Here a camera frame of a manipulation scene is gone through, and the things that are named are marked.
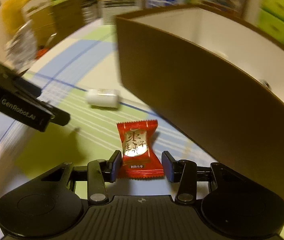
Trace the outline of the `red candy packet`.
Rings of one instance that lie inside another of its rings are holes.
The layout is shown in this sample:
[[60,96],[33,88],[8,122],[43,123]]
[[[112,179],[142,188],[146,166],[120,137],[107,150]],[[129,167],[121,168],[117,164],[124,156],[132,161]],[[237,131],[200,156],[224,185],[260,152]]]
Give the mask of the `red candy packet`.
[[157,120],[121,122],[117,124],[122,144],[119,178],[149,179],[164,176],[164,169],[152,149],[151,139]]

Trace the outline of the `small white bottle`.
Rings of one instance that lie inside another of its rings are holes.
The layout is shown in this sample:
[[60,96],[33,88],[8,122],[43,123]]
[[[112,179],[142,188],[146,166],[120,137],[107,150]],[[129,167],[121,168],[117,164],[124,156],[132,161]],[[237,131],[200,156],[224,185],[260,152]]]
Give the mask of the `small white bottle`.
[[119,92],[116,89],[89,89],[86,101],[91,106],[118,108]]

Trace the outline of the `yellow plastic bag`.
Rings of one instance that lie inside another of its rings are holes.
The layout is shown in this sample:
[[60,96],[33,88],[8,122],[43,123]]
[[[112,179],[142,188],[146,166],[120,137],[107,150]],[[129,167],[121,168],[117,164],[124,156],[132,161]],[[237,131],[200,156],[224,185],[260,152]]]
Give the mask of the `yellow plastic bag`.
[[1,17],[6,32],[13,36],[25,24],[22,8],[30,0],[6,0],[1,9]]

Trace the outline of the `brown cardboard boxes stack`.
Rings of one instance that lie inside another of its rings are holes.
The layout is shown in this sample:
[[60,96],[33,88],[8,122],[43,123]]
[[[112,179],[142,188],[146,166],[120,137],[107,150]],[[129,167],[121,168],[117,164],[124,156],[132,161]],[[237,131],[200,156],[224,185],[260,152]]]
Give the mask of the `brown cardboard boxes stack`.
[[49,37],[61,41],[85,25],[83,0],[30,0],[22,7],[26,21],[31,22],[37,45],[45,46]]

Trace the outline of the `brown white cardboard box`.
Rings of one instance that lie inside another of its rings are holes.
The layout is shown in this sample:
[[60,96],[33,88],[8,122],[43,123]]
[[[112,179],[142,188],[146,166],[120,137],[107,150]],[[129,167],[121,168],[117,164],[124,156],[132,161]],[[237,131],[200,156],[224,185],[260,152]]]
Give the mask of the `brown white cardboard box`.
[[115,22],[123,86],[214,159],[284,198],[284,45],[204,5]]

